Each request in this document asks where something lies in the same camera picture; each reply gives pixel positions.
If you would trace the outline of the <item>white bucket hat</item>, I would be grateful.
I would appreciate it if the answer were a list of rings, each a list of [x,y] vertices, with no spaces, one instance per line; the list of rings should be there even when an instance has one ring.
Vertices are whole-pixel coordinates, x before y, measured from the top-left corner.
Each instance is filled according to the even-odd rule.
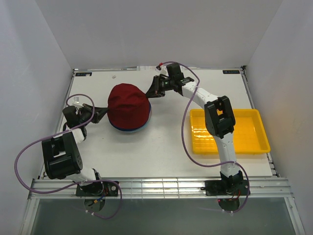
[[[141,127],[136,128],[136,129],[124,129],[124,130],[122,130],[122,132],[135,133],[135,132],[139,132],[139,131],[143,130],[148,125],[148,123],[150,122],[151,116],[152,116],[152,106],[150,105],[148,119],[145,122],[145,124],[143,124]]]

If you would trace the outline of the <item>dark red hat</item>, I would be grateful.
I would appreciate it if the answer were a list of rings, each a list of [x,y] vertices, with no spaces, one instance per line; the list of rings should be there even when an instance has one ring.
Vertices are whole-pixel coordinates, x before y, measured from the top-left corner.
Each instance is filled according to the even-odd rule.
[[[137,86],[121,83],[113,87],[108,97],[108,119],[146,121],[150,102]]]

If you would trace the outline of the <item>blue hat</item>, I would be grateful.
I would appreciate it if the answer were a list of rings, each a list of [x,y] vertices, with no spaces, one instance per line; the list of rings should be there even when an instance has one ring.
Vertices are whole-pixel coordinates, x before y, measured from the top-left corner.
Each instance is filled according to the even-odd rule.
[[[143,128],[149,121],[138,121],[138,120],[117,120],[111,121],[110,124],[117,130],[123,132],[133,132],[137,131],[140,128]]]

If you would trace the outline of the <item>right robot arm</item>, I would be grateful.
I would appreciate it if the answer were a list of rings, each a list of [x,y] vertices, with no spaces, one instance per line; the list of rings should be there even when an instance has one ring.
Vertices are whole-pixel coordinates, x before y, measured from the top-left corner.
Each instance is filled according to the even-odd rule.
[[[234,126],[236,124],[233,109],[227,96],[216,96],[200,87],[198,76],[184,76],[183,65],[169,61],[160,63],[153,77],[146,96],[148,98],[164,97],[167,91],[174,91],[195,102],[204,110],[205,126],[217,145],[221,180],[218,188],[226,194],[233,194],[243,182],[243,171],[237,163],[234,149]]]

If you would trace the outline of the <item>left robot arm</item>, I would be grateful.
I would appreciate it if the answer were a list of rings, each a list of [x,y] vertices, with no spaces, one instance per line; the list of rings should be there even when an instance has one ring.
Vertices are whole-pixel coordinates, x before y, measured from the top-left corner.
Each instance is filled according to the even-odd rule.
[[[68,132],[42,141],[45,172],[49,179],[70,179],[79,182],[83,192],[100,195],[104,184],[100,174],[94,169],[83,168],[77,144],[87,138],[86,121],[97,124],[105,116],[108,108],[93,108],[83,104],[80,108],[67,106],[63,109],[66,119],[63,130]]]

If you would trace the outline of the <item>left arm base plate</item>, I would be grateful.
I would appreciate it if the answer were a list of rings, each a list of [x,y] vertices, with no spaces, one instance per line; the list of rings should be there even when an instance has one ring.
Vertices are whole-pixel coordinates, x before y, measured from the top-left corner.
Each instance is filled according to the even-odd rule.
[[[113,182],[92,182],[78,184],[76,188],[76,196],[80,197],[101,197],[101,196],[117,196],[118,181]]]

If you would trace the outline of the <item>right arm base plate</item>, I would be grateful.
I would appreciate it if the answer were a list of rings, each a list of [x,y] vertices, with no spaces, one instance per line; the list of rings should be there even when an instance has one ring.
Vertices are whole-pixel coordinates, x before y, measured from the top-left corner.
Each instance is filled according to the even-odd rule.
[[[204,181],[204,186],[200,189],[205,192],[206,196],[249,195],[248,183],[249,181],[245,179],[222,178]]]

